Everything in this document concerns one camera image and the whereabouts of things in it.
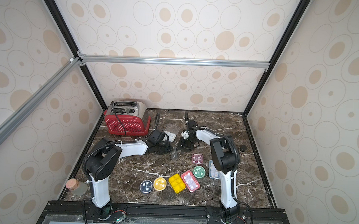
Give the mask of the red rectangular pillbox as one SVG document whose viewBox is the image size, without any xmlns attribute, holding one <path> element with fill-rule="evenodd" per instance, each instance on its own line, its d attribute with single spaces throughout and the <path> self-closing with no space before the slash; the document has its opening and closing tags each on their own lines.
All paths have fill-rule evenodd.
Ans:
<svg viewBox="0 0 359 224">
<path fill-rule="evenodd" d="M 200 184 L 194 176 L 193 172 L 188 170 L 181 174 L 181 178 L 184 181 L 187 189 L 192 193 L 200 188 Z"/>
</svg>

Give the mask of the small clear grey pillbox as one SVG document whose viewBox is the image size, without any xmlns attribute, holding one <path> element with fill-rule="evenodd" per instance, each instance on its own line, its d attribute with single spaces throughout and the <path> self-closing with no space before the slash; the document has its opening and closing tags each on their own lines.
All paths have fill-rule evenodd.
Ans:
<svg viewBox="0 0 359 224">
<path fill-rule="evenodd" d="M 178 159 L 178 152 L 177 151 L 172 151 L 171 152 L 171 160 L 177 160 Z"/>
</svg>

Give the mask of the dark blue round pillbox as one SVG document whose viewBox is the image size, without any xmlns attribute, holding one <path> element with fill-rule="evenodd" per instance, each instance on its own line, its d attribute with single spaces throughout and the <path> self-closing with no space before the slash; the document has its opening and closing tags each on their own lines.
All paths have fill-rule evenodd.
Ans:
<svg viewBox="0 0 359 224">
<path fill-rule="evenodd" d="M 153 190 L 153 183 L 150 180 L 142 181 L 142 183 L 140 184 L 140 191 L 143 194 L 151 193 L 152 190 Z"/>
</svg>

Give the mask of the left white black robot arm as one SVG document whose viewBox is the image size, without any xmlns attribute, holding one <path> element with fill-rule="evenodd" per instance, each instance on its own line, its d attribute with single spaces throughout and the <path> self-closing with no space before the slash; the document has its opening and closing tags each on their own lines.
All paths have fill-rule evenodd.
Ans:
<svg viewBox="0 0 359 224">
<path fill-rule="evenodd" d="M 110 202 L 108 178 L 120 158 L 153 153 L 164 155 L 172 151 L 169 135 L 158 129 L 160 114 L 155 117 L 150 134 L 132 141 L 111 141 L 106 137 L 88 153 L 83 160 L 83 173 L 90 184 L 91 201 L 99 209 Z"/>
</svg>

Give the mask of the green round pillbox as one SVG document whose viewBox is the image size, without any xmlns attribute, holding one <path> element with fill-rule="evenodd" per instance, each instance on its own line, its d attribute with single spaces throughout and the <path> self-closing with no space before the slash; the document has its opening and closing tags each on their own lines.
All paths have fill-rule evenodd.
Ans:
<svg viewBox="0 0 359 224">
<path fill-rule="evenodd" d="M 196 178 L 202 179 L 206 176 L 206 170 L 202 166 L 196 166 L 193 170 L 193 174 Z"/>
</svg>

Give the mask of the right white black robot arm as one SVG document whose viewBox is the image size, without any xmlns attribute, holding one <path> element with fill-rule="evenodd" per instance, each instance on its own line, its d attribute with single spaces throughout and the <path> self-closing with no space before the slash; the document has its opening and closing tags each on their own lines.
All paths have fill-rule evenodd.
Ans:
<svg viewBox="0 0 359 224">
<path fill-rule="evenodd" d="M 181 133 L 177 148 L 192 151 L 200 142 L 210 146 L 212 161 L 221 181 L 220 216 L 222 222 L 231 223 L 240 211 L 240 202 L 235 191 L 240 163 L 239 151 L 230 135 L 219 134 L 208 127 L 199 126 L 189 118 L 187 112 L 184 119 L 186 128 Z"/>
</svg>

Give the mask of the magenta pillbox clear lid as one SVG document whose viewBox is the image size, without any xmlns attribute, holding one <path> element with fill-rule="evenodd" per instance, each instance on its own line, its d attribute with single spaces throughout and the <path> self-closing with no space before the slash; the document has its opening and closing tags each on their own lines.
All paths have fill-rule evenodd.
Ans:
<svg viewBox="0 0 359 224">
<path fill-rule="evenodd" d="M 192 155 L 192 163 L 202 165 L 203 164 L 204 157 L 202 154 L 193 154 Z"/>
</svg>

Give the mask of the yellow lidded rectangular pillbox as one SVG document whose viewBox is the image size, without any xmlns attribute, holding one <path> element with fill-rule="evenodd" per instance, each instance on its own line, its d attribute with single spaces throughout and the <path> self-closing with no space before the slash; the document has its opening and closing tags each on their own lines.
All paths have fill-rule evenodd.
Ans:
<svg viewBox="0 0 359 224">
<path fill-rule="evenodd" d="M 186 188 L 186 185 L 179 174 L 171 176 L 168 181 L 176 194 L 182 192 Z"/>
</svg>

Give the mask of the yellow round pillbox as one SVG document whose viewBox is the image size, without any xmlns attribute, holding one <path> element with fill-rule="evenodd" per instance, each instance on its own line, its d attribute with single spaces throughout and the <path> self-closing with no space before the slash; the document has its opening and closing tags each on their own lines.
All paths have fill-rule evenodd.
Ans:
<svg viewBox="0 0 359 224">
<path fill-rule="evenodd" d="M 166 179 L 163 177 L 158 177 L 153 182 L 153 187 L 156 191 L 163 191 L 167 186 Z"/>
</svg>

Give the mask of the light blue rectangular pillbox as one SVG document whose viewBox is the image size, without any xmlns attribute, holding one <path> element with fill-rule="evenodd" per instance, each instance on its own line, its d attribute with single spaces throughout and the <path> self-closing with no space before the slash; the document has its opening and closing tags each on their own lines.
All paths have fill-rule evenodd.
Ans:
<svg viewBox="0 0 359 224">
<path fill-rule="evenodd" d="M 213 160 L 209 161 L 209 177 L 211 179 L 220 179 L 218 170 L 215 168 Z"/>
</svg>

